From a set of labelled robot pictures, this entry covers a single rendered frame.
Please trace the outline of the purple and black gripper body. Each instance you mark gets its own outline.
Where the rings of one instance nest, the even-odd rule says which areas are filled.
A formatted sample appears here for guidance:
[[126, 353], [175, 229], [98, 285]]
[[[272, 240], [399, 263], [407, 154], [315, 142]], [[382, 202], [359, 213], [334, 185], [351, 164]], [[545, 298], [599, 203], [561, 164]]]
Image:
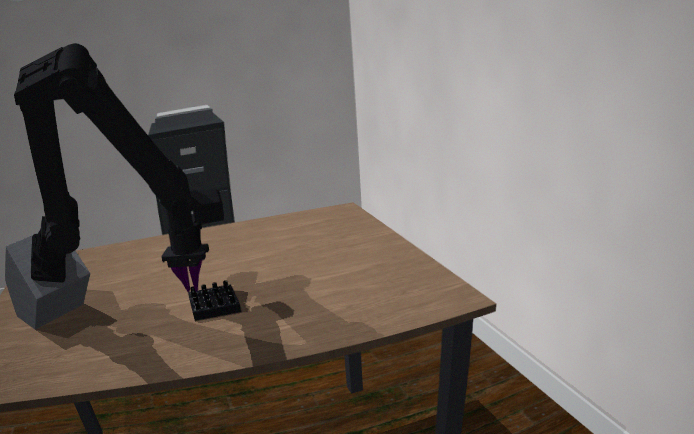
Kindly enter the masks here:
[[177, 234], [177, 230], [169, 231], [172, 246], [167, 247], [161, 256], [162, 262], [167, 261], [168, 268], [196, 267], [201, 259], [206, 258], [209, 245], [201, 244], [197, 249], [193, 225], [181, 230], [182, 234]]

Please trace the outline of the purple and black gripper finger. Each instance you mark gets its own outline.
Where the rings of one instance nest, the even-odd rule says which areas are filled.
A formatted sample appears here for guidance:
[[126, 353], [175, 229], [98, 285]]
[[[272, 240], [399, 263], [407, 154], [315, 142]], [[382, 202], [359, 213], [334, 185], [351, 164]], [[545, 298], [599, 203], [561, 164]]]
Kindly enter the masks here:
[[[202, 259], [200, 260], [198, 266], [189, 267], [191, 279], [192, 279], [193, 286], [194, 286], [194, 289], [196, 292], [198, 291], [199, 272], [200, 272], [201, 264], [202, 264]], [[197, 273], [197, 267], [198, 267], [198, 273]]]
[[[190, 284], [189, 284], [187, 267], [173, 267], [173, 268], [171, 268], [171, 270], [178, 277], [178, 279], [182, 282], [182, 284], [184, 285], [187, 292], [189, 292], [190, 291]], [[181, 273], [181, 270], [182, 270], [183, 274]], [[185, 278], [183, 277], [183, 275]]]

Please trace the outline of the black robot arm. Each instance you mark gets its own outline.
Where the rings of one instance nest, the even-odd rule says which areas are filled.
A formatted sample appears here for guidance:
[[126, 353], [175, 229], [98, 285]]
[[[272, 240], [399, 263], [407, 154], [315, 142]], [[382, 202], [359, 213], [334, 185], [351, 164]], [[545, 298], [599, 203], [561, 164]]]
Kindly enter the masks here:
[[219, 191], [190, 191], [186, 174], [117, 98], [84, 46], [61, 47], [19, 73], [14, 98], [23, 113], [45, 212], [40, 231], [32, 236], [32, 280], [63, 283], [66, 254], [74, 252], [80, 241], [78, 204], [67, 189], [52, 99], [64, 99], [76, 114], [83, 112], [141, 175], [168, 210], [170, 230], [182, 234], [193, 225], [197, 249], [201, 224], [224, 220]]

